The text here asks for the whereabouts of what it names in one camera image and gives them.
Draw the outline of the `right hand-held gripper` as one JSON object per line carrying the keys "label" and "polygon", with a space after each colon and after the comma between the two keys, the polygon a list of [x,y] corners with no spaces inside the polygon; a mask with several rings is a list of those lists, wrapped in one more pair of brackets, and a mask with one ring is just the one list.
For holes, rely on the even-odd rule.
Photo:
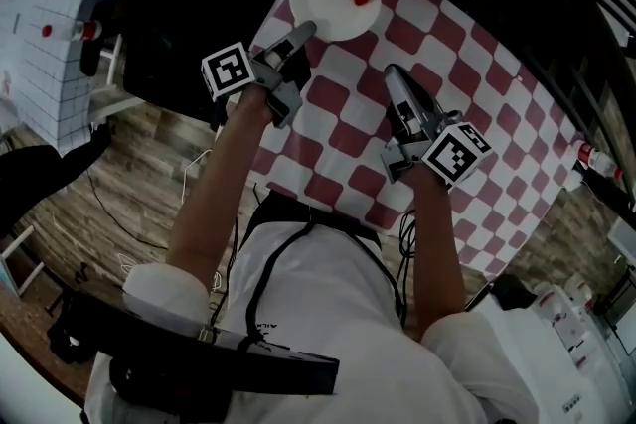
{"label": "right hand-held gripper", "polygon": [[416,165],[441,177],[448,190],[470,176],[493,152],[460,111],[444,112],[428,91],[397,64],[384,70],[391,106],[387,112],[392,138],[381,153],[394,183]]}

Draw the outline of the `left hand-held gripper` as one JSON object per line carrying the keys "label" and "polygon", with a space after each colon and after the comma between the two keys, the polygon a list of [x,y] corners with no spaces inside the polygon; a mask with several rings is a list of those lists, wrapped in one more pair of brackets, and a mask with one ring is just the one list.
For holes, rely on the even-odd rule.
{"label": "left hand-held gripper", "polygon": [[317,31],[313,21],[293,28],[268,49],[253,56],[236,43],[202,60],[202,76],[218,104],[256,84],[266,90],[266,103],[277,128],[288,125],[302,105],[301,90],[310,77],[304,44]]}

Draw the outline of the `white round plate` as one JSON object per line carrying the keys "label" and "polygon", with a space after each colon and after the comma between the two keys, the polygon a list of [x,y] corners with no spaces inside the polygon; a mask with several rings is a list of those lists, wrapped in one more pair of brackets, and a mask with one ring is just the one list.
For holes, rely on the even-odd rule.
{"label": "white round plate", "polygon": [[352,0],[288,0],[294,24],[313,21],[315,36],[325,42],[342,42],[366,33],[377,21],[382,0],[355,6]]}

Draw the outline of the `person's right forearm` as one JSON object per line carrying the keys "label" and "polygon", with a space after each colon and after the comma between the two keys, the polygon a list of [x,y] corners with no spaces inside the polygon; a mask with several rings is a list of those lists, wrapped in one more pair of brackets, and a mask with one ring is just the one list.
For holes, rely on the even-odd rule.
{"label": "person's right forearm", "polygon": [[403,181],[413,190],[413,302],[417,335],[422,338],[435,322],[464,311],[466,289],[443,180],[425,165],[417,164]]}

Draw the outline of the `person's left forearm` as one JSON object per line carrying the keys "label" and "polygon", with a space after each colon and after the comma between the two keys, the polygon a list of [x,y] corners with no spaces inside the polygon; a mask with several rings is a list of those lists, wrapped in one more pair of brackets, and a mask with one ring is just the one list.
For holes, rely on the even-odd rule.
{"label": "person's left forearm", "polygon": [[194,276],[207,290],[212,289],[248,173],[271,120],[265,89],[247,87],[173,224],[166,262]]}

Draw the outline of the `red white checkered table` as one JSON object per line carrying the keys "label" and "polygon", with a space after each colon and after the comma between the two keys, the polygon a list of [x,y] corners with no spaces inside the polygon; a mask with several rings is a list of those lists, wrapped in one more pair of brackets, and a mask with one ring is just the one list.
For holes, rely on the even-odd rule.
{"label": "red white checkered table", "polygon": [[383,72],[410,71],[457,109],[492,154],[451,194],[460,262],[499,273],[531,237],[571,172],[575,129],[552,96],[490,33],[448,0],[382,0],[369,31],[307,44],[311,77],[292,124],[261,139],[251,179],[394,234],[410,189],[388,180]]}

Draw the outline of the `person's black trousers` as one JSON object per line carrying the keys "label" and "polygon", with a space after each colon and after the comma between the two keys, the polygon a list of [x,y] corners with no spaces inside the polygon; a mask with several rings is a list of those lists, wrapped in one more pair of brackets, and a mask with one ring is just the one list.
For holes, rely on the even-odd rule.
{"label": "person's black trousers", "polygon": [[378,234],[370,228],[339,213],[324,212],[271,190],[251,216],[240,246],[244,246],[253,231],[271,222],[310,222],[353,234],[382,248]]}

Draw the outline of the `clear bottle red label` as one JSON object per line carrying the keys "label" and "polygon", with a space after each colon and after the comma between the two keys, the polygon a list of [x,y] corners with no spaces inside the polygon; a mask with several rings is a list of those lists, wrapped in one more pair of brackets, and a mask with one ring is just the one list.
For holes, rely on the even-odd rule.
{"label": "clear bottle red label", "polygon": [[45,24],[41,28],[43,38],[62,42],[96,40],[102,33],[102,25],[96,20],[64,20]]}
{"label": "clear bottle red label", "polygon": [[605,178],[620,179],[622,177],[623,172],[614,160],[591,144],[577,140],[573,147],[578,161],[585,168],[591,169]]}

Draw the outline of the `white grid-pattern table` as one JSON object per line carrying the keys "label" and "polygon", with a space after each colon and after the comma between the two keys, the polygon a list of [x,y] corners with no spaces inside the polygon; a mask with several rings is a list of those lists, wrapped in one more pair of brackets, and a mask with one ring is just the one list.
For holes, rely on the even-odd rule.
{"label": "white grid-pattern table", "polygon": [[94,86],[80,69],[82,43],[42,29],[84,21],[100,1],[0,0],[0,99],[60,154],[88,142]]}

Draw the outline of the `person's white shirt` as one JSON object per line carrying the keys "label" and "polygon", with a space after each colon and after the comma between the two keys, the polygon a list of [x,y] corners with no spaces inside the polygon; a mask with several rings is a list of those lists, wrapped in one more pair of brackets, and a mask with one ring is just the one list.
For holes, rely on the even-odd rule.
{"label": "person's white shirt", "polygon": [[340,367],[331,396],[239,392],[224,424],[538,424],[535,399],[486,318],[464,309],[407,336],[380,262],[372,242],[325,225],[253,231],[223,327],[244,332],[255,302],[267,339]]}

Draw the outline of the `white carton red print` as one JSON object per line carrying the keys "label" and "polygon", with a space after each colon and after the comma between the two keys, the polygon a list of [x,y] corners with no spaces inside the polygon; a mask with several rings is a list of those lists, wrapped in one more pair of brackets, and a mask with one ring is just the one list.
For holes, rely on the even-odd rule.
{"label": "white carton red print", "polygon": [[585,332],[568,349],[570,358],[580,372],[616,368],[615,357],[606,342],[598,339],[591,331]]}
{"label": "white carton red print", "polygon": [[593,306],[593,292],[580,274],[574,273],[566,281],[564,290],[573,306],[586,309],[590,309]]}
{"label": "white carton red print", "polygon": [[534,288],[538,299],[536,312],[550,323],[572,357],[597,350],[597,340],[586,311],[577,306],[558,285],[543,282]]}

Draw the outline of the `black monitor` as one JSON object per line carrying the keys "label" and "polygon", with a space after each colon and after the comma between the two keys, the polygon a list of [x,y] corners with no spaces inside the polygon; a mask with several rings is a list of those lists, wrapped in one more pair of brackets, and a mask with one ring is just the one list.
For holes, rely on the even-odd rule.
{"label": "black monitor", "polygon": [[184,374],[188,381],[214,370],[235,391],[330,395],[340,362],[295,352],[211,327],[150,305],[127,293],[74,292],[64,310],[69,336],[116,360]]}

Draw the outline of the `plain white table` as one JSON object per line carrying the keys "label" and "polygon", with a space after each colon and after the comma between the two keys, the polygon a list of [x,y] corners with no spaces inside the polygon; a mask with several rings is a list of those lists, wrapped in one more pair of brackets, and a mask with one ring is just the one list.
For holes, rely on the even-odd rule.
{"label": "plain white table", "polygon": [[636,404],[617,365],[580,372],[550,323],[530,309],[485,313],[535,397],[540,424],[626,424]]}

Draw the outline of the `black equipment bag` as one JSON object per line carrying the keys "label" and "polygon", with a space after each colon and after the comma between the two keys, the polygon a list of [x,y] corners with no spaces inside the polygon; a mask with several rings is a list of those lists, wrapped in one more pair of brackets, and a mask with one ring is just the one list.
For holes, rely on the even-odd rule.
{"label": "black equipment bag", "polygon": [[72,292],[63,291],[46,309],[47,313],[54,317],[54,311],[60,308],[60,312],[54,323],[47,330],[50,350],[66,364],[84,364],[93,360],[96,349],[79,342],[67,331],[67,314],[71,302]]}

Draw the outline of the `black mount base red button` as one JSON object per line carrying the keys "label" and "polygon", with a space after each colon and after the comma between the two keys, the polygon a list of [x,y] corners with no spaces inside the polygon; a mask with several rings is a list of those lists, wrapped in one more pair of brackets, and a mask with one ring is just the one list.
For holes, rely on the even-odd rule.
{"label": "black mount base red button", "polygon": [[125,401],[188,423],[223,421],[236,390],[229,373],[215,372],[209,358],[186,351],[116,354],[109,376]]}

